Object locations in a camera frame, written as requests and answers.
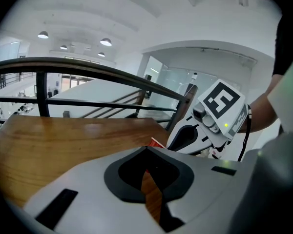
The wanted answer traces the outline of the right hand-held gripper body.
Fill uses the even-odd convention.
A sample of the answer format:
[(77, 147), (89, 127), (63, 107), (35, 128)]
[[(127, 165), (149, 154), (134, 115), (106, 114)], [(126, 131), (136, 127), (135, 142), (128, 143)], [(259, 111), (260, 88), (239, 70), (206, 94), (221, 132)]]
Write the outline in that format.
[(242, 159), (250, 135), (250, 106), (246, 97), (228, 83), (217, 80), (198, 97), (192, 115), (211, 141), (214, 149), (210, 154), (220, 159), (242, 125), (247, 126), (239, 159)]

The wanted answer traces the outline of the black metal stair railing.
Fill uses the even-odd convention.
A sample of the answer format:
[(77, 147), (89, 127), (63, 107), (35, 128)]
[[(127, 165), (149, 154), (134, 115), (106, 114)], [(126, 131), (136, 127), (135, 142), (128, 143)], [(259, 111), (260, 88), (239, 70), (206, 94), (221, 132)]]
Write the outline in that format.
[[(158, 123), (166, 122), (166, 129), (169, 131), (171, 131), (176, 123), (186, 114), (197, 92), (197, 86), (193, 85), (192, 87), (188, 87), (187, 94), (182, 96), (179, 93), (145, 78), (140, 78), (104, 65), (67, 58), (17, 58), (0, 62), (0, 75), (12, 72), (35, 73), (36, 96), (0, 97), (0, 102), (36, 104), (41, 117), (50, 116), (50, 105), (92, 107), (93, 110), (89, 112), (90, 115), (102, 108), (117, 109), (118, 112), (127, 109), (134, 109), (135, 114), (138, 114), (141, 110), (173, 112), (171, 118), (157, 120)], [(49, 98), (47, 95), (48, 73), (81, 75), (134, 87), (137, 88), (137, 90), (132, 92), (131, 96), (133, 96), (136, 102), (132, 104), (130, 102), (120, 103), (118, 99), (113, 102), (95, 102), (84, 99)], [(147, 91), (177, 100), (177, 107), (173, 109), (156, 106), (143, 106), (142, 103)]]

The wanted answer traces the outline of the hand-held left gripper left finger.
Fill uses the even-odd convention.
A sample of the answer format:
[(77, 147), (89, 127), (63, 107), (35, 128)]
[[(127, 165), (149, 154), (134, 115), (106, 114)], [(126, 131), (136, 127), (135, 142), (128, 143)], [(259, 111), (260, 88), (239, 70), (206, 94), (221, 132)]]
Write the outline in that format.
[(118, 199), (106, 186), (104, 173), (114, 161), (135, 150), (125, 150), (76, 165), (30, 197), (23, 209), (32, 217), (64, 189), (77, 191), (55, 227), (60, 234), (165, 234), (145, 204)]

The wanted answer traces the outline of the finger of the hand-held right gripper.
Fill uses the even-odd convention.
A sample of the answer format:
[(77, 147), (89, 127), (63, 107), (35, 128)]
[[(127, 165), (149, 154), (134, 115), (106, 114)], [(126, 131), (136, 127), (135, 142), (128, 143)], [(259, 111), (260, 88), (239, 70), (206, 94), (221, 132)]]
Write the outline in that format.
[(211, 141), (201, 130), (182, 130), (176, 137), (176, 151), (187, 155), (197, 155), (209, 148)]
[(167, 141), (166, 148), (171, 151), (191, 151), (198, 139), (198, 124), (193, 116), (183, 118), (173, 128)]

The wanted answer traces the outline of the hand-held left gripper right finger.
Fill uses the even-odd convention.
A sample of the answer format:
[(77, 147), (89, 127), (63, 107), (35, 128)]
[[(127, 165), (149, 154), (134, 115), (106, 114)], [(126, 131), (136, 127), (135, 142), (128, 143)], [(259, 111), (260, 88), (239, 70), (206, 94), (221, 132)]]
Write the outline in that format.
[(162, 191), (160, 223), (146, 234), (231, 234), (234, 216), (255, 166), (255, 151), (243, 161), (201, 158), (147, 147), (147, 168)]

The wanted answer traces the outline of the person's right forearm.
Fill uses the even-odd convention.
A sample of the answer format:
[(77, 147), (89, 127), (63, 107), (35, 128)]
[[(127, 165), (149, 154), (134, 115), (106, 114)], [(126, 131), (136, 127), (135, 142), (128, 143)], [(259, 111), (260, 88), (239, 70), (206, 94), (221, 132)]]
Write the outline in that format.
[(251, 103), (251, 133), (261, 131), (277, 120), (277, 115), (268, 100), (268, 95), (282, 78), (282, 75), (273, 75), (267, 90)]

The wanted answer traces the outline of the red cup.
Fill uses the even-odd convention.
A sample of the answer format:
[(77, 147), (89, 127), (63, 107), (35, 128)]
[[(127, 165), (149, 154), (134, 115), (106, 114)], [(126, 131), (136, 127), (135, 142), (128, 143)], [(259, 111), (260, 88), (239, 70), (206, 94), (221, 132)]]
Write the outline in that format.
[(159, 147), (165, 149), (166, 147), (161, 144), (159, 141), (157, 141), (155, 138), (151, 138), (150, 143), (148, 144), (148, 147)]

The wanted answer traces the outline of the person's dark t-shirt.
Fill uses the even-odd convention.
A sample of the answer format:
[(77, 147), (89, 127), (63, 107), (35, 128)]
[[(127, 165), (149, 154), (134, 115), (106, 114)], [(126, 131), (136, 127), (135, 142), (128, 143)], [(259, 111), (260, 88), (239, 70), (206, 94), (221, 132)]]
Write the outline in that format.
[(275, 39), (275, 61), (272, 77), (280, 79), (293, 62), (293, 0), (275, 0), (281, 9), (281, 19)]

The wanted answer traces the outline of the glass partition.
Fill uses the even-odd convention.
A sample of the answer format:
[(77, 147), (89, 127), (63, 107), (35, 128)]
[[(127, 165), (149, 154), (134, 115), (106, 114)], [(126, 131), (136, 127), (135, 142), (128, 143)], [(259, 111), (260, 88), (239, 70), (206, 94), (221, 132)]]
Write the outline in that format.
[[(194, 72), (198, 73), (196, 81), (191, 82), (191, 76)], [(209, 75), (194, 70), (180, 69), (180, 68), (169, 68), (164, 67), (158, 77), (158, 84), (176, 92), (181, 95), (187, 94), (187, 88), (193, 85), (197, 86), (197, 92), (194, 96), (191, 106), (193, 107), (198, 103), (198, 97), (204, 93), (209, 87), (211, 87), (219, 77)]]

